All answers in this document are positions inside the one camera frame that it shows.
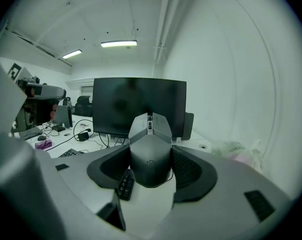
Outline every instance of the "ceiling pipe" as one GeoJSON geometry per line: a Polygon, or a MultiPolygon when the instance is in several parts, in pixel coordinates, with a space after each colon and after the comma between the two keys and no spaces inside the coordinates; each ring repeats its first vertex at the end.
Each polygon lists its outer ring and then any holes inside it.
{"type": "Polygon", "coordinates": [[[168,3],[169,3],[169,0],[162,0],[160,17],[159,17],[159,25],[157,28],[157,35],[156,35],[156,42],[155,42],[154,61],[156,61],[157,55],[158,55],[158,47],[160,45],[160,40],[161,40],[162,32],[164,29],[165,17],[166,17],[167,11],[168,11],[168,3]]]}
{"type": "Polygon", "coordinates": [[[133,18],[133,15],[132,15],[132,9],[131,9],[131,3],[130,3],[130,0],[126,0],[127,1],[127,6],[128,6],[128,10],[129,10],[129,13],[130,13],[130,17],[131,17],[131,22],[132,22],[132,28],[133,28],[133,31],[134,30],[134,18],[133,18]]]}
{"type": "MultiPolygon", "coordinates": [[[[173,18],[174,18],[175,12],[176,12],[176,8],[178,6],[179,1],[180,0],[173,0],[172,5],[169,8],[167,21],[166,21],[166,24],[165,24],[165,30],[164,30],[164,34],[163,34],[163,37],[162,37],[162,40],[161,40],[161,47],[162,48],[165,47],[166,38],[167,38],[167,35],[169,33],[169,30],[170,30],[170,27],[171,27],[171,24],[172,24],[172,21],[173,21],[173,18]]],[[[162,57],[162,53],[163,53],[163,49],[160,49],[159,55],[157,57],[157,62],[156,62],[157,64],[159,63],[159,61],[162,57]]]]}

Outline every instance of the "white table surface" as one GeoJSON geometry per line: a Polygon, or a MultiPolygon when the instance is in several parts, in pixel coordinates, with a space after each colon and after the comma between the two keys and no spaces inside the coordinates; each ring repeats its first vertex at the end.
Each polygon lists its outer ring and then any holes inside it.
{"type": "MultiPolygon", "coordinates": [[[[88,118],[88,117],[77,116],[77,115],[73,115],[72,119],[74,121],[73,126],[75,126],[75,124],[82,119],[86,119],[90,121],[92,120],[91,117],[88,118]]],[[[75,134],[78,134],[79,132],[87,128],[90,128],[93,131],[92,123],[86,120],[80,122],[76,126],[75,134]],[[81,123],[87,124],[88,126],[81,126],[80,125],[81,123]]],[[[55,147],[58,144],[68,140],[73,136],[73,128],[61,131],[59,135],[56,131],[52,131],[51,135],[53,136],[50,136],[49,139],[52,140],[52,147],[55,147]]],[[[31,145],[34,148],[34,144],[37,143],[36,139],[37,137],[33,137],[27,140],[27,142],[28,143],[32,142],[31,145]]],[[[72,138],[68,142],[61,144],[52,150],[49,150],[48,153],[50,154],[51,158],[56,158],[71,148],[76,151],[88,150],[89,152],[100,150],[101,146],[99,146],[93,140],[103,145],[98,134],[95,133],[94,136],[90,138],[90,141],[80,142],[72,138]]],[[[107,137],[102,136],[102,140],[104,141],[105,144],[107,144],[107,137]]],[[[109,139],[110,147],[115,145],[116,140],[117,138],[115,138],[115,140],[111,138],[109,139]]],[[[194,131],[192,131],[190,140],[182,140],[182,141],[177,140],[174,141],[172,144],[193,148],[197,150],[202,150],[206,152],[210,152],[211,150],[211,144],[194,131]],[[207,148],[202,149],[200,145],[205,145],[207,148]]],[[[175,176],[173,176],[173,178],[170,181],[162,184],[157,188],[151,188],[151,189],[145,188],[135,183],[131,200],[130,201],[120,200],[123,216],[126,223],[126,231],[130,234],[142,238],[151,237],[152,233],[155,231],[156,226],[171,211],[173,196],[175,191],[176,191],[175,176]]]]}

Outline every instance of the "fluorescent light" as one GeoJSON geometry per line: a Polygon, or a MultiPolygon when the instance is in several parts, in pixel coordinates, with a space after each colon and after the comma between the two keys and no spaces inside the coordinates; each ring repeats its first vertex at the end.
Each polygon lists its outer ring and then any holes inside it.
{"type": "Polygon", "coordinates": [[[67,54],[67,55],[64,55],[62,58],[63,58],[63,59],[67,59],[67,58],[70,58],[70,57],[72,57],[72,56],[75,56],[75,55],[78,55],[78,54],[81,54],[81,53],[82,53],[81,50],[76,50],[76,51],[74,51],[74,52],[72,52],[72,53],[69,53],[69,54],[67,54]]]}
{"type": "Polygon", "coordinates": [[[101,46],[105,47],[116,47],[116,46],[137,46],[136,40],[129,41],[112,41],[112,42],[102,42],[101,46]]]}

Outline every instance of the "black speaker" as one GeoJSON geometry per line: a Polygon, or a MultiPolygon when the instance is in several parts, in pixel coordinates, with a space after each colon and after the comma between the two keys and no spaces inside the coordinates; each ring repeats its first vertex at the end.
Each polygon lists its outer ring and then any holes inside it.
{"type": "Polygon", "coordinates": [[[67,115],[69,117],[69,128],[73,127],[73,121],[72,121],[72,108],[71,107],[67,107],[67,115]]]}
{"type": "Polygon", "coordinates": [[[193,128],[194,114],[185,113],[184,119],[184,132],[183,132],[183,141],[188,141],[191,138],[192,128],[193,128]]]}

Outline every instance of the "black monitor screen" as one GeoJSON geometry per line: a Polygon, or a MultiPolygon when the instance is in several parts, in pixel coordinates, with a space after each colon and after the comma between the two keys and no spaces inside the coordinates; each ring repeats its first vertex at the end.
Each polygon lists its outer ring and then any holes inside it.
{"type": "Polygon", "coordinates": [[[128,135],[144,113],[165,116],[173,137],[182,137],[186,82],[155,78],[96,78],[93,88],[93,130],[128,135]]]}

